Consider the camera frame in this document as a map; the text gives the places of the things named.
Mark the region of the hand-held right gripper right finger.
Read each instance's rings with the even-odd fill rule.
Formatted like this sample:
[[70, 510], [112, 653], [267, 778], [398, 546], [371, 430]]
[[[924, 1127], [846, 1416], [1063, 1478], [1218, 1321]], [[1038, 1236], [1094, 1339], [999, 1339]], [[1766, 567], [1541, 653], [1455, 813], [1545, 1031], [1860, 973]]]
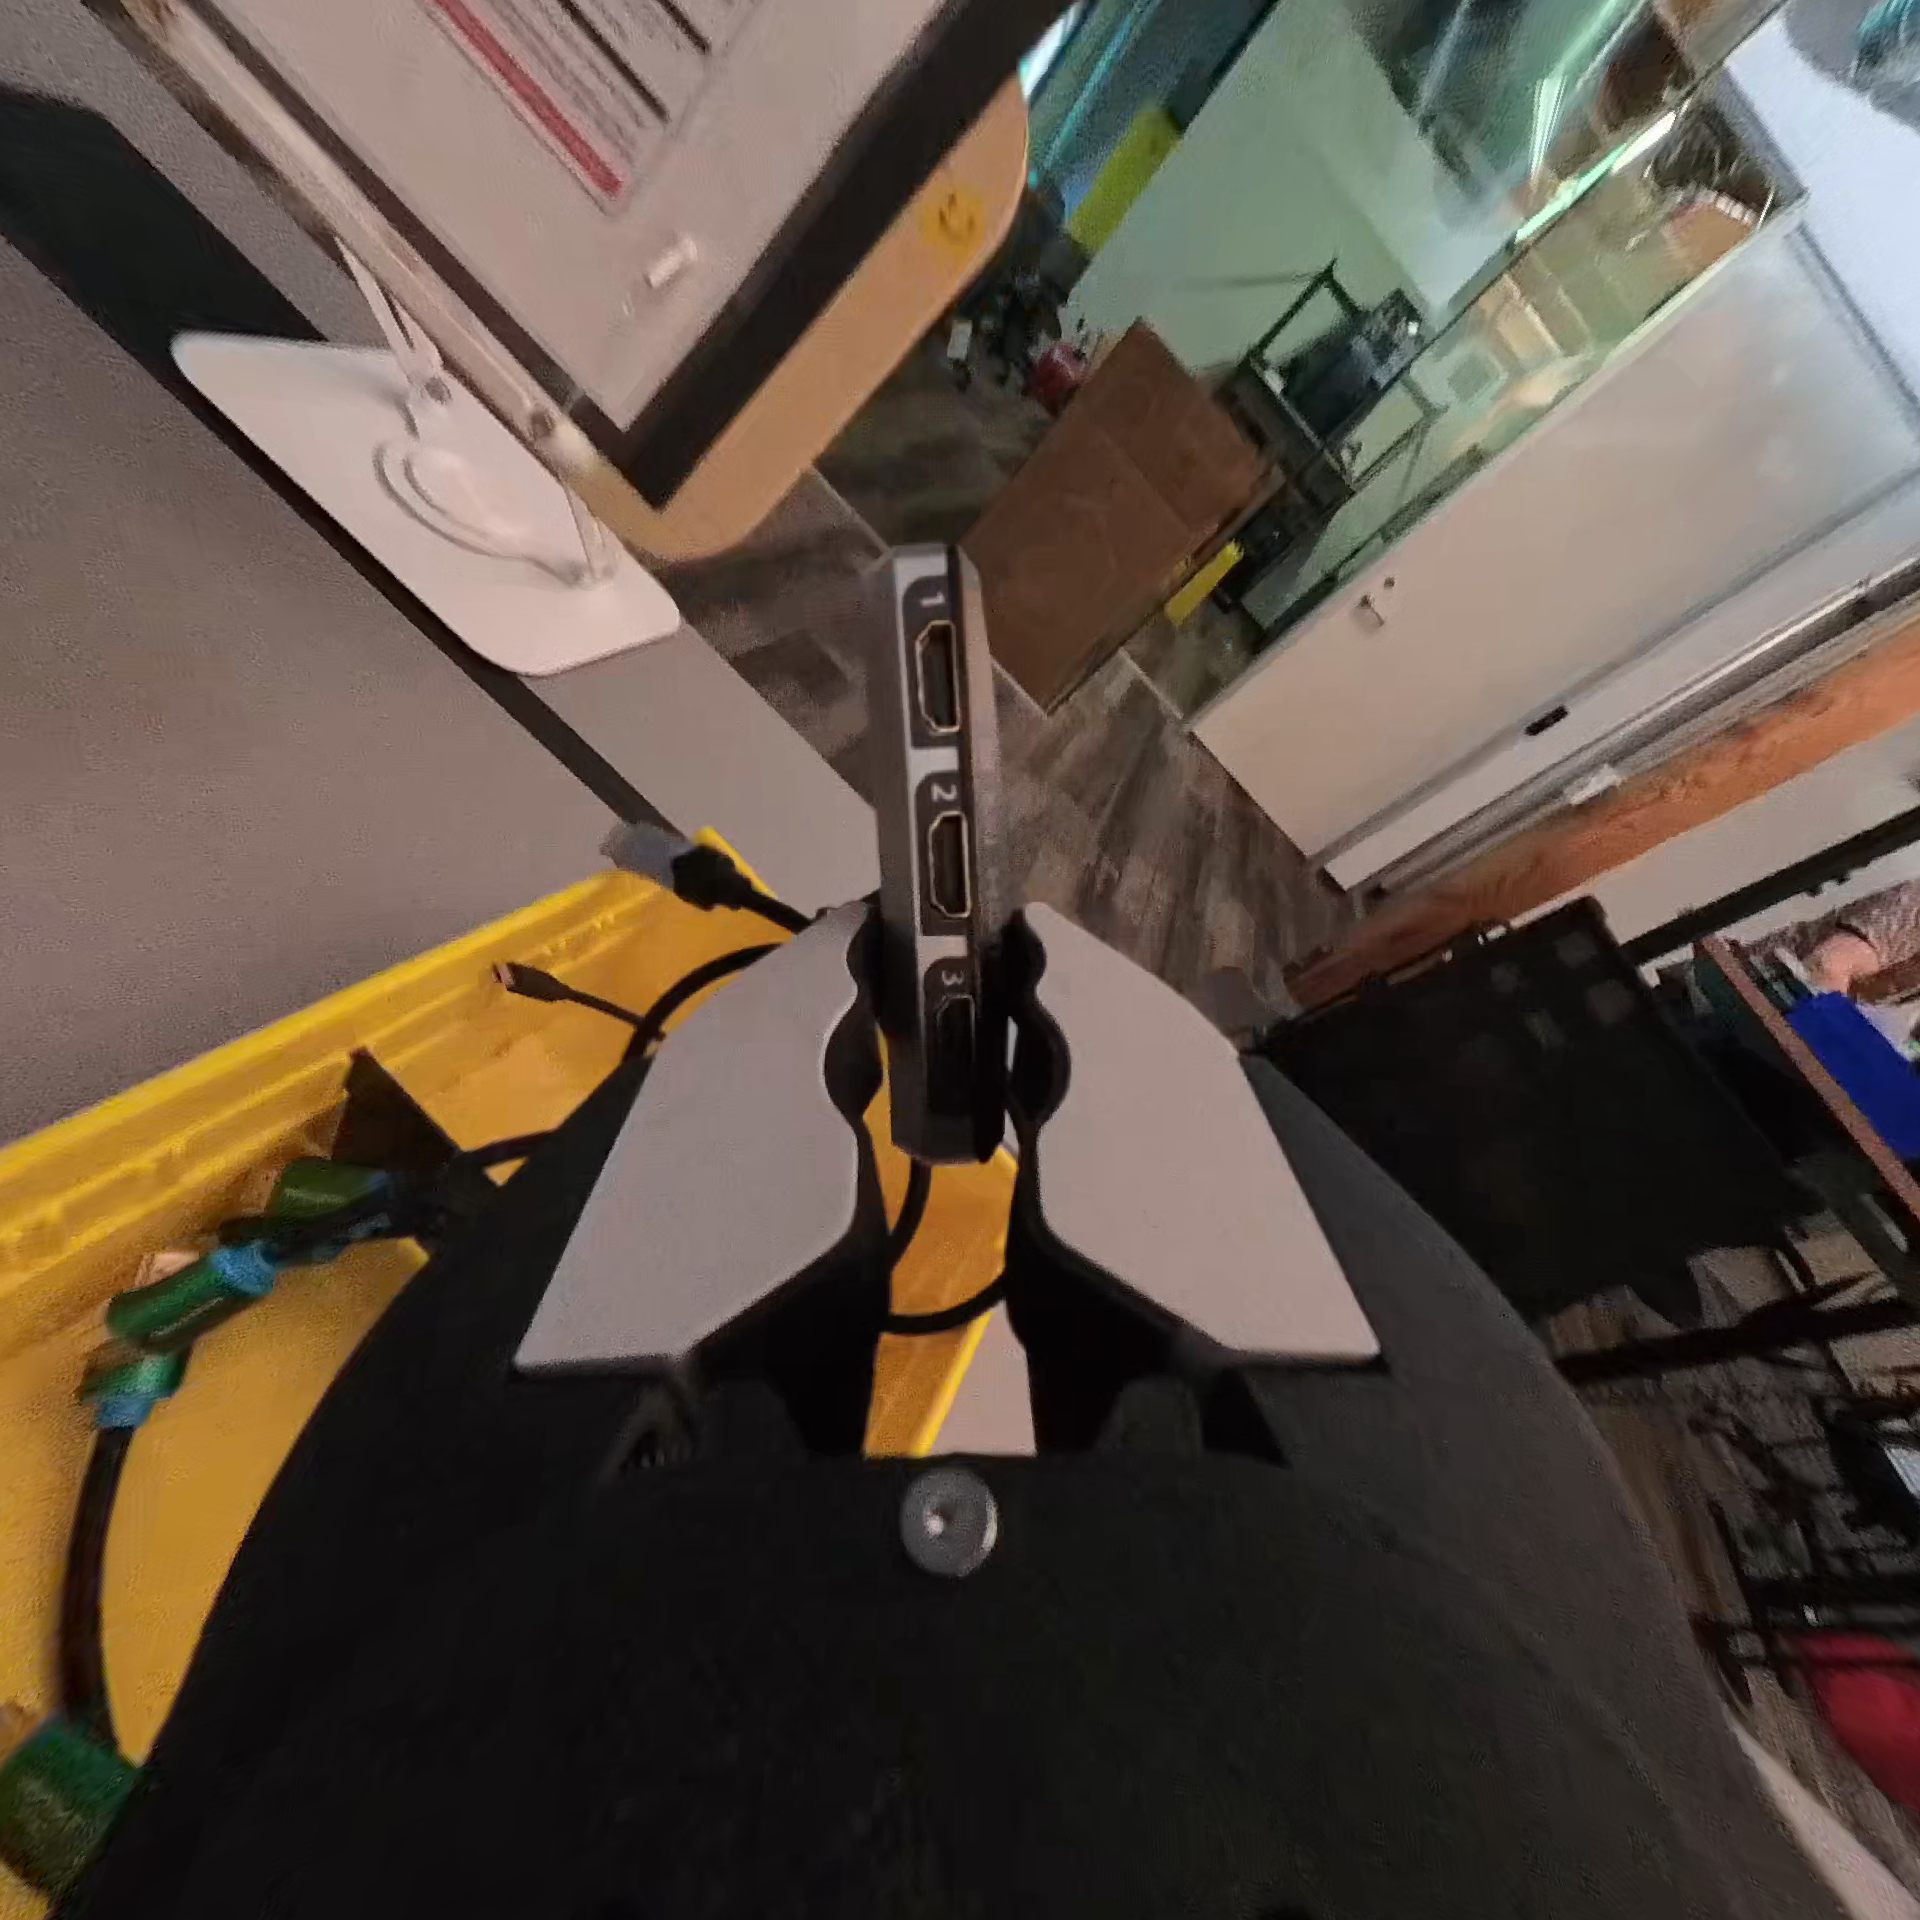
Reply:
[[1006, 930], [1018, 1176], [1003, 1286], [1041, 1452], [1140, 1385], [1262, 1452], [1251, 1386], [1382, 1347], [1235, 1044], [1050, 904]]

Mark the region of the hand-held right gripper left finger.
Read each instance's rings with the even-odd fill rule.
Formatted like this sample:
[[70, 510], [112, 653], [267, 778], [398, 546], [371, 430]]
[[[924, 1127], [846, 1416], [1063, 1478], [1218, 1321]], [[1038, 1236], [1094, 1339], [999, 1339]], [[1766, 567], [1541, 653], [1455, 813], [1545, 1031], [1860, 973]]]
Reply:
[[868, 928], [829, 910], [660, 1043], [518, 1376], [762, 1386], [809, 1452], [862, 1449], [890, 1309]]

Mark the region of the silver adapter hub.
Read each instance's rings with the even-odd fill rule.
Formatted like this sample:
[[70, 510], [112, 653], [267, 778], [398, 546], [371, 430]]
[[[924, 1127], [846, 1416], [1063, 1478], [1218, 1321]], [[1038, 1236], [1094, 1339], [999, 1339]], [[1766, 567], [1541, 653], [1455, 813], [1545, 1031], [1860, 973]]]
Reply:
[[1003, 1127], [1006, 889], [986, 603], [957, 546], [901, 543], [879, 563], [868, 747], [894, 1136], [924, 1165], [984, 1161]]

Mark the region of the yellow storage bin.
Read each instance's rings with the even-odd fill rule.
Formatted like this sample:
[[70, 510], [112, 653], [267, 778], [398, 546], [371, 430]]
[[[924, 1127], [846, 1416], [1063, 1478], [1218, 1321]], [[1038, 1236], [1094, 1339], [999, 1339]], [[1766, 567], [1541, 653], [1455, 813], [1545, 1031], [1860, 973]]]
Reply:
[[[753, 943], [748, 918], [704, 914], [653, 882], [606, 874], [421, 953], [202, 1058], [4, 1147], [4, 1700], [56, 1700], [56, 1588], [79, 1500], [85, 1336], [108, 1297], [212, 1236], [302, 1153], [415, 1115], [454, 1145], [566, 1121], [620, 1043], [585, 1015], [515, 999], [495, 961], [530, 961], [639, 1007], [697, 961]], [[290, 1307], [212, 1336], [188, 1402], [132, 1452], [105, 1546], [108, 1700], [142, 1755], [179, 1690], [275, 1471], [324, 1386], [423, 1256], [376, 1249], [342, 1278], [288, 1286]]]

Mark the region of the black under-desk panel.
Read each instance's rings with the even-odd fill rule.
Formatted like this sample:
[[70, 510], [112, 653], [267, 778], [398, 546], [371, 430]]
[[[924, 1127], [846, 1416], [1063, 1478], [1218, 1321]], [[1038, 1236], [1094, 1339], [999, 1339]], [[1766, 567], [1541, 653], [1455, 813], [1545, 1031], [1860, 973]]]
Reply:
[[1534, 1324], [1626, 1289], [1695, 1328], [1692, 1260], [1781, 1251], [1819, 1208], [1592, 898], [1278, 1021], [1256, 1051]]

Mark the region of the white door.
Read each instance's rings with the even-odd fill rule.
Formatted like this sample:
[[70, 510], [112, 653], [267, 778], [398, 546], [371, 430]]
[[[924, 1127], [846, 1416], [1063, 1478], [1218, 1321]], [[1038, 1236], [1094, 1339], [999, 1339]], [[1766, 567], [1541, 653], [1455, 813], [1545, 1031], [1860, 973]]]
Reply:
[[1192, 733], [1310, 856], [1361, 836], [1915, 477], [1915, 400], [1797, 241], [1729, 258]]

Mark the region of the brown cardboard box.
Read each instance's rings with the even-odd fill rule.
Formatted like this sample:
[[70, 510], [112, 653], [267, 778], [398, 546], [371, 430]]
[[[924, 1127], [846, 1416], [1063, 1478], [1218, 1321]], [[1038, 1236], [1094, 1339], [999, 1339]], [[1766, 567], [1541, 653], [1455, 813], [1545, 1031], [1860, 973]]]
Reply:
[[962, 538], [998, 666], [1058, 707], [1171, 596], [1267, 469], [1214, 386], [1150, 324], [1131, 324]]

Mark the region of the blue shelf crate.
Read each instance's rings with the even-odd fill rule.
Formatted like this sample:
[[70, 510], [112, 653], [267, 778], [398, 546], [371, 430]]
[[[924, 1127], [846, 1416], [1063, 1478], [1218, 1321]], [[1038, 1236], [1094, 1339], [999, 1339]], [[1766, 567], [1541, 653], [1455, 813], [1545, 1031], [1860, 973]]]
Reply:
[[1844, 995], [1797, 999], [1790, 1029], [1813, 1051], [1870, 1127], [1905, 1161], [1919, 1160], [1919, 1070]]

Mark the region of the black metal shelf rack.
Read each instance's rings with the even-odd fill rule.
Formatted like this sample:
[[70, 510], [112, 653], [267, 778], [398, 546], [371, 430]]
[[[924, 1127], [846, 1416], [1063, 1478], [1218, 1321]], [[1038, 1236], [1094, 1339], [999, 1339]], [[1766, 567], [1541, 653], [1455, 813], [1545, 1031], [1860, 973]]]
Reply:
[[1393, 287], [1367, 304], [1327, 261], [1289, 276], [1292, 304], [1228, 365], [1218, 397], [1259, 442], [1286, 430], [1338, 450], [1357, 433], [1427, 345], [1421, 304]]

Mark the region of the red storage crate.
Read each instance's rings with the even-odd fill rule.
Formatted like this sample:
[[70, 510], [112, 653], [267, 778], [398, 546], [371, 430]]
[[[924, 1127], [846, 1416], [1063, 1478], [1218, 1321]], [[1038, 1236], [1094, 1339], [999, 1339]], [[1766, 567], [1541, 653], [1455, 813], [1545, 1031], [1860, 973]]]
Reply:
[[1837, 1744], [1885, 1801], [1919, 1818], [1919, 1657], [1880, 1632], [1790, 1638], [1797, 1669]]

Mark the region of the instruction sheet display stand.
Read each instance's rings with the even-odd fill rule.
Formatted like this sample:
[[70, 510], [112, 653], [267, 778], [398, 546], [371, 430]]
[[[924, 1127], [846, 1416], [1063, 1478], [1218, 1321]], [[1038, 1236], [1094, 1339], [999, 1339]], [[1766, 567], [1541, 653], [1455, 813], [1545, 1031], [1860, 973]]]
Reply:
[[[1054, 4], [105, 4], [380, 345], [183, 333], [193, 393], [520, 678], [683, 626], [1006, 239]], [[929, 246], [934, 182], [986, 237]]]

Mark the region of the black desk grommet cover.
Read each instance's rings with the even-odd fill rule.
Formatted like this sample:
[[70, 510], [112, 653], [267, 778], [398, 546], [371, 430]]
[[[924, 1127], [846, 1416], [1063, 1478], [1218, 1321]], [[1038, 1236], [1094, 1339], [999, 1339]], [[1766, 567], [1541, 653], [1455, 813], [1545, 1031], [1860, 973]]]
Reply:
[[2, 86], [2, 233], [148, 372], [220, 333], [316, 345], [312, 320], [96, 109]]

